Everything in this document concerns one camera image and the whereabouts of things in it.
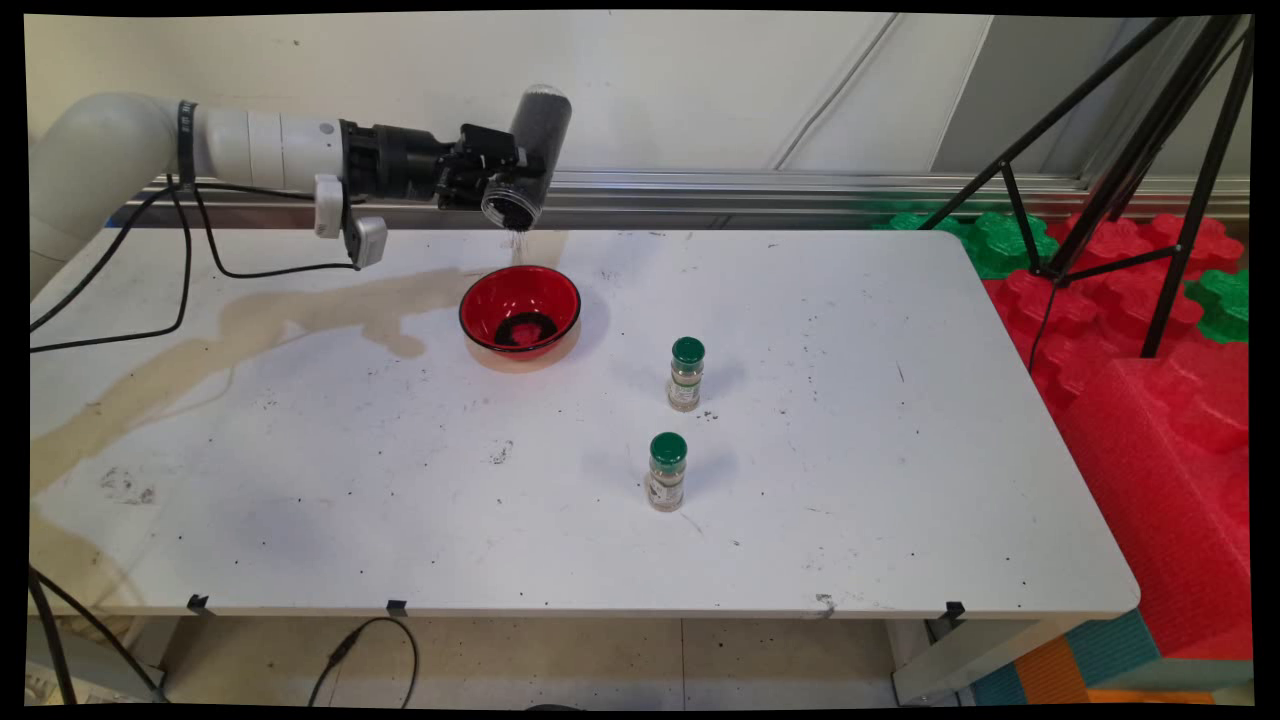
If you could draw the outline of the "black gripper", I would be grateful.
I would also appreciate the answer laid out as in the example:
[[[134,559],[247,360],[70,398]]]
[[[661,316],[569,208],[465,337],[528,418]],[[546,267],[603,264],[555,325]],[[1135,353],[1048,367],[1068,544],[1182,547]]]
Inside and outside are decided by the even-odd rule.
[[[462,124],[460,140],[444,142],[421,129],[346,123],[346,188],[357,199],[440,201],[443,211],[481,211],[490,176],[445,176],[458,155],[466,167],[488,173],[545,173],[540,154],[515,136]]]

